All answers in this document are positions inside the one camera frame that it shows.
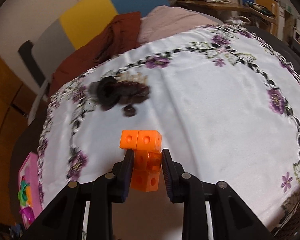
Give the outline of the white floral embroidered tablecloth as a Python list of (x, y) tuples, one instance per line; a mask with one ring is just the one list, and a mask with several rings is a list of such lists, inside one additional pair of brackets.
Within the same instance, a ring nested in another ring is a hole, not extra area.
[[(102, 110), (92, 82), (148, 85), (133, 106)], [(300, 206), (300, 75), (243, 27), (207, 25), (130, 50), (64, 84), (50, 99), (38, 148), (47, 206), (72, 179), (106, 173), (124, 130), (155, 130), (162, 146), (204, 181), (227, 181), (273, 233)]]

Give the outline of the magenta plastic funnel cup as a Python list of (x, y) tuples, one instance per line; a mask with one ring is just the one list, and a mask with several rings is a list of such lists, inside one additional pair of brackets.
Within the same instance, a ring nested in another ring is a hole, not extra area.
[(35, 220), (33, 209), (29, 206), (22, 207), (19, 213), (22, 216), (24, 226), (28, 228)]

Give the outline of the green camera-shaped plug toy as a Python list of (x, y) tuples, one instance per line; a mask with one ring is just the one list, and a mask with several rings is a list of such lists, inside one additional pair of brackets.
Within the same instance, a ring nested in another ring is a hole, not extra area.
[(18, 192), (18, 199), (22, 207), (32, 206), (31, 187), (26, 180), (20, 182), (20, 190)]

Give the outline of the rust red jacket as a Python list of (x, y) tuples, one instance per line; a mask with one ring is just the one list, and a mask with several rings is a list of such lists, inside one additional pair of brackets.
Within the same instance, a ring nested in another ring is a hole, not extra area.
[(138, 48), (140, 26), (141, 13), (139, 11), (115, 16), (99, 35), (59, 65), (52, 75), (49, 96), (90, 68), (116, 55)]

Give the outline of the orange linked cube blocks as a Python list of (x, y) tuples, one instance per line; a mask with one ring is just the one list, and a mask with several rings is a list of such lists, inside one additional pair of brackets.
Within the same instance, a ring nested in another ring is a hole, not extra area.
[(162, 136), (158, 131), (122, 131), (120, 148), (134, 152), (130, 187), (141, 192), (157, 191), (161, 170)]

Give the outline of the pink blanket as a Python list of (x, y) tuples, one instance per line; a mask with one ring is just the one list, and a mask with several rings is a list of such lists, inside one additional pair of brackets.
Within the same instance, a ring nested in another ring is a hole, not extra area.
[(221, 20), (201, 12), (161, 5), (141, 19), (138, 42), (145, 44), (198, 26), (222, 23)]

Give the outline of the pink shallow tray box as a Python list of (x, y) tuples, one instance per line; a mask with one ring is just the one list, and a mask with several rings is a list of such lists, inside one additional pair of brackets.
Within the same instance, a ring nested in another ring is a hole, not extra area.
[(38, 155), (30, 152), (18, 173), (18, 199), (23, 225), (27, 229), (42, 212), (38, 183)]

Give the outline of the wooden side shelf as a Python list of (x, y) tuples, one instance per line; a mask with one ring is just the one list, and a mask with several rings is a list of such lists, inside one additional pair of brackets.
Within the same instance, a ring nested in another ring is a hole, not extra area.
[(275, 4), (272, 4), (270, 9), (256, 3), (240, 5), (229, 2), (195, 0), (182, 0), (178, 1), (175, 5), (184, 9), (209, 14), (223, 22), (227, 21), (228, 18), (237, 18), (246, 25), (255, 25), (274, 36), (277, 35), (278, 27)]

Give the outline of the dark brown peg comb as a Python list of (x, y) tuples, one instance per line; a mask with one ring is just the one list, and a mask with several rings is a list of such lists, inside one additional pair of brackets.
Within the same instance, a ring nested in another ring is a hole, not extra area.
[(117, 81), (115, 77), (107, 76), (100, 81), (92, 82), (88, 93), (102, 110), (110, 110), (118, 103), (122, 103), (125, 104), (124, 116), (133, 117), (137, 114), (137, 109), (133, 104), (146, 100), (150, 94), (150, 87), (140, 82)]

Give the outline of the wooden panel cabinet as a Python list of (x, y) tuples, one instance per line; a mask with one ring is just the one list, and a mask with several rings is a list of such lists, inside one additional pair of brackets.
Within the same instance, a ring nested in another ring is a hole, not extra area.
[(10, 70), (0, 57), (0, 223), (17, 220), (10, 204), (10, 165), (17, 139), (27, 128), (27, 113), (35, 94)]

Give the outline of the grey yellow blue chair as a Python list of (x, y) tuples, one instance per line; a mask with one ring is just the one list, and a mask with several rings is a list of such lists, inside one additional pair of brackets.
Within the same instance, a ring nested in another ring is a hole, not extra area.
[(75, 50), (99, 35), (118, 14), (140, 12), (145, 17), (168, 0), (81, 0), (55, 20), (31, 49), (32, 56), (46, 80)]

